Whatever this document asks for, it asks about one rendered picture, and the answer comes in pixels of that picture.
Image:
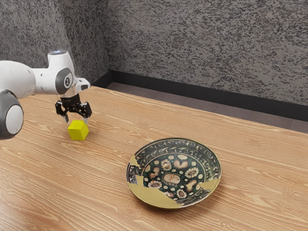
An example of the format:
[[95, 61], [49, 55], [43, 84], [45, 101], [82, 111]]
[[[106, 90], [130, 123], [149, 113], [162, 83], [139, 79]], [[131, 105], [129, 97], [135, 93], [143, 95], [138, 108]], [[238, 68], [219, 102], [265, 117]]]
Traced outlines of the yellow block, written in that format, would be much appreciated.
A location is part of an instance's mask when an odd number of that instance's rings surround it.
[[83, 120], [73, 120], [67, 128], [70, 139], [84, 141], [89, 133], [88, 125]]

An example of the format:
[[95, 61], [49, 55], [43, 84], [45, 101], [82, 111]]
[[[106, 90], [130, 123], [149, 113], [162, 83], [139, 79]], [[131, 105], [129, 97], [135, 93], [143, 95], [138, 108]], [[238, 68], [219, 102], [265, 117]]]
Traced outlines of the dark floral patterned plate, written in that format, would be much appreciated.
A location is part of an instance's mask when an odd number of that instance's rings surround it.
[[195, 205], [210, 196], [221, 179], [221, 165], [205, 145], [165, 138], [140, 148], [130, 159], [126, 178], [141, 201], [165, 209]]

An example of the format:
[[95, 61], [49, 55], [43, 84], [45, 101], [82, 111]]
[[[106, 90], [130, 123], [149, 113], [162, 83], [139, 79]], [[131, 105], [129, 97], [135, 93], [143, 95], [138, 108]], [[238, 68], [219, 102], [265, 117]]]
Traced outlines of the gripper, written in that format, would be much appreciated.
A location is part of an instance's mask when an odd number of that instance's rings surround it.
[[82, 116], [85, 124], [88, 124], [89, 118], [92, 115], [90, 104], [88, 102], [81, 103], [78, 93], [72, 97], [61, 97], [55, 103], [55, 109], [57, 115], [60, 115], [66, 123], [69, 121], [67, 112], [77, 113]]

